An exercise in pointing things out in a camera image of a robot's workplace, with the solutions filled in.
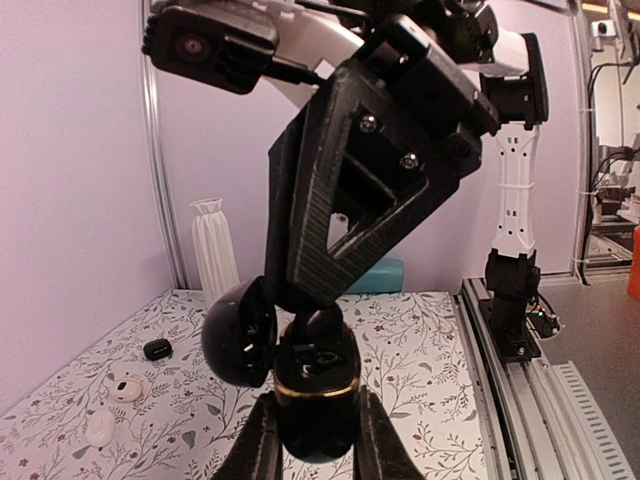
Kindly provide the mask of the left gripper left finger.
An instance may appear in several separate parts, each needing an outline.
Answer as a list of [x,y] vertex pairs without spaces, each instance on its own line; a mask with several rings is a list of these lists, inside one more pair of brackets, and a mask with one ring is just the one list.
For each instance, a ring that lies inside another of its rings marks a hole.
[[280,478],[280,437],[275,394],[261,394],[215,480],[276,480]]

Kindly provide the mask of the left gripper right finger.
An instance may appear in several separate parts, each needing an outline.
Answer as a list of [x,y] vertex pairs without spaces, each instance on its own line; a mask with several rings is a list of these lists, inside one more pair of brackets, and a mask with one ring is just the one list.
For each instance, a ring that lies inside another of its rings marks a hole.
[[359,394],[359,427],[354,443],[353,478],[423,479],[375,392]]

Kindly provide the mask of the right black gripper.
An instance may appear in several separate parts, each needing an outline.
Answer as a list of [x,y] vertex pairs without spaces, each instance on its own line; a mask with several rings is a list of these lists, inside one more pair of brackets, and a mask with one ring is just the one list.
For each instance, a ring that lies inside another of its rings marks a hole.
[[282,134],[282,306],[334,302],[481,165],[495,109],[410,17],[383,21]]

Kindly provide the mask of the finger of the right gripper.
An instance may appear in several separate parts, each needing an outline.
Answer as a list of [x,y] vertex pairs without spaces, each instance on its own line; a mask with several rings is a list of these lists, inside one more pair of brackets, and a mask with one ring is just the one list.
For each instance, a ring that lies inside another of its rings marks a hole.
[[287,279],[290,217],[304,116],[287,125],[268,152],[269,201],[264,287],[268,299],[284,310],[308,310],[308,298]]

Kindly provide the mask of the black earbud one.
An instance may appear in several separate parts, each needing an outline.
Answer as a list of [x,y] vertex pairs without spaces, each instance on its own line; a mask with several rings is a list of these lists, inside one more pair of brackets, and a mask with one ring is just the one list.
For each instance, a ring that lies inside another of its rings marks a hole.
[[311,344],[332,338],[341,332],[342,324],[342,310],[336,304],[313,312],[300,312],[293,321],[294,342]]

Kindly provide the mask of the black earbud charging case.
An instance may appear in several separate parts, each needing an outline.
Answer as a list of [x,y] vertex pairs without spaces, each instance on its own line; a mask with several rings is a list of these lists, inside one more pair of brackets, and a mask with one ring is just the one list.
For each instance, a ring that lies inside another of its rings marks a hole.
[[359,426],[361,361],[353,331],[295,343],[293,321],[280,330],[261,277],[233,287],[202,326],[204,359],[222,381],[258,388],[273,380],[278,433],[295,458],[324,463],[345,455]]

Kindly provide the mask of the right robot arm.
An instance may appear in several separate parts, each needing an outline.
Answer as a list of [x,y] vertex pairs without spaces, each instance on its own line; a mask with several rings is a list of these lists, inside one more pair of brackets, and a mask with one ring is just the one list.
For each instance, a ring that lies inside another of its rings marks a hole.
[[495,137],[500,210],[480,302],[506,362],[537,355],[531,195],[548,95],[536,36],[482,1],[344,1],[371,33],[269,152],[265,289],[291,312],[332,304],[438,209]]

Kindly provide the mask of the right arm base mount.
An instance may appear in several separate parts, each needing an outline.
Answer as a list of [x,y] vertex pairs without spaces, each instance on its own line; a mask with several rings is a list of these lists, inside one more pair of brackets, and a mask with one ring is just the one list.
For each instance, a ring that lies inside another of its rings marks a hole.
[[526,363],[542,356],[539,340],[559,334],[559,317],[538,302],[484,299],[478,302],[502,364]]

